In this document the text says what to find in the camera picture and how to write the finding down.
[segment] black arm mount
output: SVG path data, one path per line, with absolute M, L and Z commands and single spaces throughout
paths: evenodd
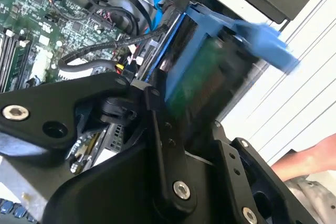
M 29 116 L 13 121 L 22 115 L 5 113 L 13 104 Z M 60 165 L 83 132 L 110 123 L 128 132 L 122 152 L 54 193 L 43 223 L 316 223 L 249 143 L 230 142 L 220 124 L 204 122 L 189 140 L 207 143 L 201 156 L 186 152 L 184 129 L 152 86 L 110 72 L 4 93 L 0 107 L 1 154 L 32 166 Z

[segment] mounting hole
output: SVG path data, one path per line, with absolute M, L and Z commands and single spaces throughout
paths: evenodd
M 51 138 L 63 138 L 68 135 L 68 129 L 64 124 L 56 121 L 50 121 L 43 124 L 43 132 Z
M 240 171 L 238 171 L 237 169 L 233 169 L 233 171 L 235 172 L 235 174 L 240 175 Z
M 250 212 L 248 212 L 246 215 L 247 215 L 247 217 L 248 217 L 250 220 L 253 219 L 253 215 L 252 215 Z
M 127 84 L 127 83 L 126 83 L 123 79 L 121 79 L 121 78 L 117 78 L 117 79 L 116 79 L 116 82 L 119 83 L 120 85 L 123 85 L 123 86 L 126 86 L 126 84 Z
M 156 95 L 157 97 L 160 96 L 160 92 L 156 89 L 152 89 L 152 94 Z

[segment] ram slot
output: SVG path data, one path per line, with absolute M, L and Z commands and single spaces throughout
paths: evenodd
M 25 81 L 25 78 L 26 78 L 25 70 L 27 67 L 28 59 L 29 59 L 30 49 L 31 49 L 31 45 L 29 45 L 29 48 L 25 51 L 21 64 L 20 65 L 18 64 L 18 66 L 20 66 L 20 69 L 17 75 L 17 80 L 15 83 L 14 90 L 20 89 L 23 86 L 23 83 Z
M 17 39 L 5 36 L 0 55 L 0 93 L 5 92 L 9 72 L 13 63 Z

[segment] black metal bracket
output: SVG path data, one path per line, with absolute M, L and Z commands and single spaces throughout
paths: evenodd
M 1 94 L 0 154 L 38 165 L 58 165 L 77 138 L 79 121 L 88 120 L 95 103 L 121 96 L 128 89 L 125 78 L 109 72 Z M 4 109 L 9 105 L 22 106 L 27 117 L 6 118 Z M 84 111 L 76 109 L 81 105 Z
M 169 221 L 182 220 L 197 205 L 188 172 L 183 141 L 176 121 L 163 111 L 158 90 L 144 90 L 148 113 L 148 142 L 153 166 L 153 198 L 160 215 Z
M 213 162 L 216 166 L 220 190 L 223 195 L 223 211 L 235 223 L 249 224 L 244 209 L 253 212 L 251 220 L 255 223 L 266 224 L 265 219 L 260 215 L 254 201 L 244 167 L 239 158 L 239 153 L 230 145 L 220 140 L 212 143 Z
M 103 100 L 96 116 L 104 123 L 127 126 L 141 114 L 142 96 L 142 90 L 131 86 L 128 93 Z
M 249 187 L 264 219 L 272 223 L 316 223 L 248 141 L 236 138 L 231 146 L 244 164 Z

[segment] silver screw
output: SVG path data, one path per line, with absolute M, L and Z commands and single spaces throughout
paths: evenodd
M 158 90 L 156 90 L 156 89 L 152 89 L 152 93 L 155 94 L 155 95 L 157 95 L 157 96 L 160 95 L 160 93 L 159 93 Z
M 20 105 L 9 105 L 2 110 L 2 115 L 11 121 L 23 121 L 29 117 L 29 111 Z
M 242 144 L 243 144 L 243 147 L 247 148 L 248 147 L 248 143 L 244 140 L 242 140 Z
M 176 181 L 173 185 L 173 189 L 179 198 L 185 200 L 190 198 L 190 189 L 184 182 Z
M 117 78 L 116 82 L 119 83 L 120 85 L 123 85 L 123 86 L 126 85 L 126 82 L 124 80 L 120 79 L 120 78 Z
M 243 208 L 243 215 L 244 215 L 245 219 L 247 219 L 248 223 L 250 223 L 250 224 L 257 224 L 258 223 L 257 216 L 248 207 Z

